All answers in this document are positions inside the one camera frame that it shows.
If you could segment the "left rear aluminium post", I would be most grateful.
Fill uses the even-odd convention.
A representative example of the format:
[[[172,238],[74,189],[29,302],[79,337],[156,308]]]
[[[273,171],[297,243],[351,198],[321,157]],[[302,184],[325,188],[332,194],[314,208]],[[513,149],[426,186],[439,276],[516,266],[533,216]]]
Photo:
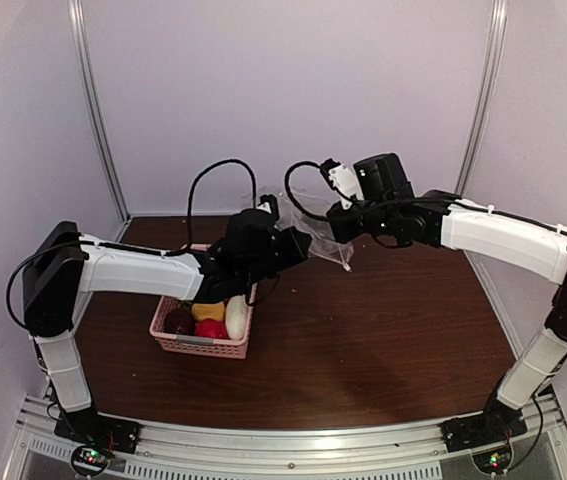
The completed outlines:
[[[122,222],[127,222],[130,219],[130,213],[112,157],[98,97],[98,89],[89,49],[83,2],[80,0],[70,0],[68,2],[68,9],[88,117],[97,152],[104,171],[106,184],[117,211],[117,216]]]

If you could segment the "yellow peach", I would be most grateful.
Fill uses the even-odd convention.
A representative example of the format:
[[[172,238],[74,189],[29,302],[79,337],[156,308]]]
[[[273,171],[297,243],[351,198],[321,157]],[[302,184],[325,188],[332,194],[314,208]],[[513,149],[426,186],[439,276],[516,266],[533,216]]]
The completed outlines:
[[[223,301],[213,304],[193,303],[191,314],[196,322],[204,320],[223,322],[225,320],[225,303]]]

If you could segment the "pink plastic basket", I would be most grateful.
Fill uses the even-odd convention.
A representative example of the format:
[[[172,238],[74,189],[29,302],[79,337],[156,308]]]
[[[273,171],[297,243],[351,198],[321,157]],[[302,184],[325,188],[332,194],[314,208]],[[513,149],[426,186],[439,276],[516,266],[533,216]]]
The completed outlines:
[[[194,268],[184,267],[184,273],[178,275],[175,287],[169,287],[167,295],[162,295],[149,327],[149,333],[157,340],[163,350],[218,358],[245,359],[247,355],[253,308],[249,307],[247,330],[238,341],[167,334],[163,331],[164,318],[167,313],[181,308],[186,302],[194,299]]]

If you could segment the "aluminium post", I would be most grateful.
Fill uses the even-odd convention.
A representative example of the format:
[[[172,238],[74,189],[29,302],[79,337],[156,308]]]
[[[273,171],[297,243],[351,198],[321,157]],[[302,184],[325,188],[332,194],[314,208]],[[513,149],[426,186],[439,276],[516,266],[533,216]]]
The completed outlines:
[[[122,222],[127,222],[130,219],[130,213],[112,157],[98,97],[98,89],[89,49],[83,2],[80,0],[70,0],[68,2],[68,9],[88,117],[97,152],[104,171],[106,184],[117,211],[117,216]]]
[[[508,21],[508,1],[494,0],[489,22],[488,38],[481,81],[470,125],[469,135],[464,150],[455,193],[467,192],[487,124],[490,104],[500,69]]]

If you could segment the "left circuit board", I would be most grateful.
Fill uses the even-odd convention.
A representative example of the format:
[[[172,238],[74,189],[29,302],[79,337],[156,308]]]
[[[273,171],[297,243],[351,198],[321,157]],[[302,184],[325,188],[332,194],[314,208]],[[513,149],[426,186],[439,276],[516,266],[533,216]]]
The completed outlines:
[[[78,475],[95,476],[103,473],[113,458],[111,453],[104,450],[79,445],[70,455],[70,466]]]

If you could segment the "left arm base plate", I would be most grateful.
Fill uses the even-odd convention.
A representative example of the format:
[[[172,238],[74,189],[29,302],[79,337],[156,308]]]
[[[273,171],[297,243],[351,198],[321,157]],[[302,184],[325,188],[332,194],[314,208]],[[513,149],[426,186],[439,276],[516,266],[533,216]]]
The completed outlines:
[[[140,430],[141,425],[135,421],[102,415],[90,418],[70,416],[56,422],[54,434],[102,451],[134,454]]]

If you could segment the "circuit board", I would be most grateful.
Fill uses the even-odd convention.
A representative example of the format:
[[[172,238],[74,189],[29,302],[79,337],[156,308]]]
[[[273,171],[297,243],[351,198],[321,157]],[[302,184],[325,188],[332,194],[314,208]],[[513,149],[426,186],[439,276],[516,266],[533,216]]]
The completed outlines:
[[[113,458],[111,453],[104,450],[79,445],[70,455],[70,466],[78,475],[95,476],[103,473]]]
[[[472,453],[474,467],[482,474],[496,476],[509,469],[513,460],[512,449],[502,446]]]

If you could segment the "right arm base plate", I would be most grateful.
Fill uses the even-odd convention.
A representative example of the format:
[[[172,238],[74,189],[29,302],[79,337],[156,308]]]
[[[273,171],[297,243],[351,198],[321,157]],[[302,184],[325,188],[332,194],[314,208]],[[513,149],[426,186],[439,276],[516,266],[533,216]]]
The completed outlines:
[[[446,420],[440,428],[449,453],[504,442],[528,431],[522,418],[506,423],[497,415],[484,413]]]

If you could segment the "right side aluminium rail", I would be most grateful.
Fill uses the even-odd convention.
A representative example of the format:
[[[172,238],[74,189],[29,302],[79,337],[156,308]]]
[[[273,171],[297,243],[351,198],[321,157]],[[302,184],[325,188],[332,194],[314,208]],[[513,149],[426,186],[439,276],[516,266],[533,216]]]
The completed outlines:
[[[494,311],[515,359],[518,359],[538,329],[535,301],[529,296],[536,285],[532,275],[520,267],[476,253],[466,253]]]

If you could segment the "right rear aluminium post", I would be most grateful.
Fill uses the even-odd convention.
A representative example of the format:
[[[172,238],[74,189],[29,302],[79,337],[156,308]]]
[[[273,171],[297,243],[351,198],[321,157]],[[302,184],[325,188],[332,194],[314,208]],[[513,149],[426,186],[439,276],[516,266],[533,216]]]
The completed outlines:
[[[494,0],[489,22],[488,38],[481,81],[470,125],[469,135],[464,150],[455,193],[467,192],[487,124],[490,104],[500,69],[508,21],[508,1]]]

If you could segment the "red apple front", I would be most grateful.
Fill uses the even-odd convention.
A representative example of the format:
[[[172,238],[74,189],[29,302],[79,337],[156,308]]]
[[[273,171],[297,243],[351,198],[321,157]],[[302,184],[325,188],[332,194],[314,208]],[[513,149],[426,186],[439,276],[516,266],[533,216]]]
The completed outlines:
[[[194,333],[197,337],[227,340],[229,338],[224,322],[206,318],[197,323]]]

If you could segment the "white radish right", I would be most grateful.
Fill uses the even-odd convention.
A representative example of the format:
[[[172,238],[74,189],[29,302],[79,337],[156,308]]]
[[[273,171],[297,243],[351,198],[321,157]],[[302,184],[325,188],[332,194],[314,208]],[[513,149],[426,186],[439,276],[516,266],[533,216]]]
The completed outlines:
[[[225,309],[225,327],[230,340],[238,341],[247,330],[249,307],[245,296],[235,296],[229,299]]]

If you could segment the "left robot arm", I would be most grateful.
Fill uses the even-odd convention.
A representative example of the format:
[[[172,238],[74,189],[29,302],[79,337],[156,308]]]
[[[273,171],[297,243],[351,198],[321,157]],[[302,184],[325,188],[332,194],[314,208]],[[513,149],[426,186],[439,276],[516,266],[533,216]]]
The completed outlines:
[[[311,236],[295,227],[279,229],[277,220],[263,208],[243,210],[204,251],[105,242],[63,221],[15,268],[10,278],[22,281],[23,315],[13,320],[37,345],[61,420],[74,435],[96,444],[110,432],[92,400],[74,339],[78,293],[124,292],[199,304],[250,298],[255,284],[308,257]]]

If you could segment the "front aluminium frame rail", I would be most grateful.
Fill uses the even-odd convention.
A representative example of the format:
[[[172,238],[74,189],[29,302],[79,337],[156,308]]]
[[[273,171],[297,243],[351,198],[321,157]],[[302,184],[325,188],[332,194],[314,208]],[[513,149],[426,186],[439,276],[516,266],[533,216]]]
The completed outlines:
[[[135,453],[116,453],[95,479],[567,479],[567,422],[556,397],[537,400],[544,428],[528,457],[507,476],[483,474],[473,457],[452,452],[447,418],[366,428],[250,430],[135,419]],[[77,445],[54,435],[48,399],[26,396],[9,438],[0,479],[84,479],[70,466]]]

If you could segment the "clear zip top bag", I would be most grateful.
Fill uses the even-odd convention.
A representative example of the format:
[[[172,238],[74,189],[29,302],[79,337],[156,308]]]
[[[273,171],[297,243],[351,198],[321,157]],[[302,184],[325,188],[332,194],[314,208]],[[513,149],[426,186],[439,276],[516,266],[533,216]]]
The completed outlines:
[[[329,261],[342,267],[346,272],[351,272],[350,265],[354,254],[354,246],[351,242],[341,244],[335,241],[331,227],[324,222],[313,220],[300,212],[288,198],[285,191],[280,187],[258,187],[256,201],[264,195],[273,195],[278,204],[279,219],[276,226],[279,230],[295,227],[300,232],[311,236],[311,244],[308,250],[310,258]]]

